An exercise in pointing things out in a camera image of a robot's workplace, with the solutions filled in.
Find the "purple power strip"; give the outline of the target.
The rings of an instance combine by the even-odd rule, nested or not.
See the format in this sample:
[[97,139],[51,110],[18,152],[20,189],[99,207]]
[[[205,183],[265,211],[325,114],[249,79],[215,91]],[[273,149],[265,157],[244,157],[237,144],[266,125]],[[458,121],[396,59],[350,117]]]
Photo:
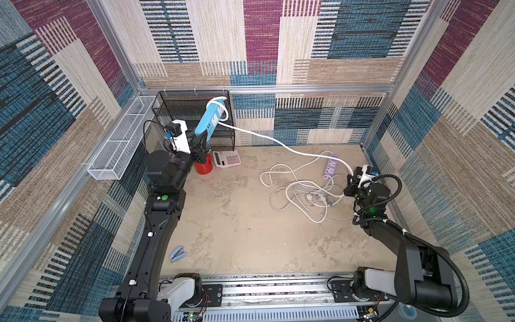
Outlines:
[[329,179],[333,178],[336,175],[336,171],[337,171],[338,161],[335,160],[337,155],[331,154],[330,157],[331,158],[327,160],[327,165],[326,165],[324,175],[323,175],[323,178],[325,180],[329,180]]

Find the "teal power strip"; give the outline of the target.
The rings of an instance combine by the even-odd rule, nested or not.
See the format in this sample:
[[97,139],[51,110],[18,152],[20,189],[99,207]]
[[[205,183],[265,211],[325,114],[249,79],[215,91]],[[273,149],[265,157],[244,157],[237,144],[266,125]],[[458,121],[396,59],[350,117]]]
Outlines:
[[220,121],[228,118],[228,110],[222,99],[212,99],[207,103],[206,111],[194,130],[194,135],[200,137],[204,132],[207,133],[209,141]]

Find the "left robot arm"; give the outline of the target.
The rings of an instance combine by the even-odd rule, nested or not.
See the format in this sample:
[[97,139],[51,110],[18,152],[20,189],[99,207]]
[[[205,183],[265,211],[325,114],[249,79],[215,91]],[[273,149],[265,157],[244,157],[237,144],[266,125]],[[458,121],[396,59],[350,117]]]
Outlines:
[[115,295],[100,304],[102,321],[170,321],[184,303],[203,304],[205,294],[198,273],[180,273],[166,290],[160,290],[166,249],[185,206],[186,178],[194,164],[207,161],[207,133],[193,135],[188,145],[189,152],[157,150],[145,158],[150,190],[144,232]]

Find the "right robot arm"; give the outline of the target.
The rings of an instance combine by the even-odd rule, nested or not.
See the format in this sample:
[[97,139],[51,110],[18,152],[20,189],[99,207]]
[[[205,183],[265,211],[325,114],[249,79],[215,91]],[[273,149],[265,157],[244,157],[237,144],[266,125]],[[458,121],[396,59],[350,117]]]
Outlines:
[[360,267],[355,273],[356,292],[383,292],[397,301],[414,306],[426,313],[453,317],[467,307],[468,285],[452,262],[449,253],[440,247],[412,235],[386,215],[386,205],[402,190],[402,181],[394,192],[380,181],[385,175],[366,177],[365,170],[357,169],[359,177],[347,175],[346,197],[354,198],[353,225],[382,242],[396,257],[396,268],[385,279],[372,268]]

